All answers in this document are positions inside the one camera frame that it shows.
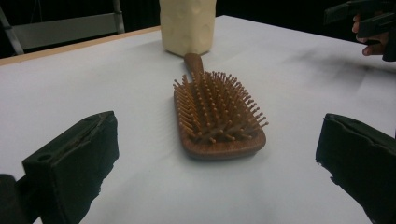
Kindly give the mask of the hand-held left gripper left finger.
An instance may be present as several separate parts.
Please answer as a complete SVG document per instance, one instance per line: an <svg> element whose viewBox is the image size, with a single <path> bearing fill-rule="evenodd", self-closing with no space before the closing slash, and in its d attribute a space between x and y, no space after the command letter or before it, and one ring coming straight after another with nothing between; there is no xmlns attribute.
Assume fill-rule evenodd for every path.
<svg viewBox="0 0 396 224"><path fill-rule="evenodd" d="M22 161L28 218L78 224L119 158L112 111L82 119Z"/></svg>

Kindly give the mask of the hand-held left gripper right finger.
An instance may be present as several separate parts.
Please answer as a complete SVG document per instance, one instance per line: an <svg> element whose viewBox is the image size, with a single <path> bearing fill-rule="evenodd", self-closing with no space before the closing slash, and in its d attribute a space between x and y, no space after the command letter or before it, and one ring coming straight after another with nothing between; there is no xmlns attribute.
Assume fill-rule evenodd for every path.
<svg viewBox="0 0 396 224"><path fill-rule="evenodd" d="M316 161L373 224L396 224L396 139L355 119L324 117Z"/></svg>

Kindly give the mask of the brown wooden hairbrush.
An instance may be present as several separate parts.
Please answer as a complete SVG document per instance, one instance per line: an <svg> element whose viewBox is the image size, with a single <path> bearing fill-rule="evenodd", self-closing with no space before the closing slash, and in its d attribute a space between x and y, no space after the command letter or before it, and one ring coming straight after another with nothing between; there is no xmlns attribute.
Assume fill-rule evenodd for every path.
<svg viewBox="0 0 396 224"><path fill-rule="evenodd" d="M268 124L244 85L232 75L207 72L201 56L184 56L189 74L173 84L178 131L186 153L201 160L250 156L266 144Z"/></svg>

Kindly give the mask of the cream dimpled container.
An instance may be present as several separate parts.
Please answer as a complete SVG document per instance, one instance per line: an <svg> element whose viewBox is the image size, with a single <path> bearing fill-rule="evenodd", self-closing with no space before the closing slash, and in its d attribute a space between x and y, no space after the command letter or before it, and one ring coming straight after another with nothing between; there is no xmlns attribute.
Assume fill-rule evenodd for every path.
<svg viewBox="0 0 396 224"><path fill-rule="evenodd" d="M163 47L183 57L212 48L217 0L159 0Z"/></svg>

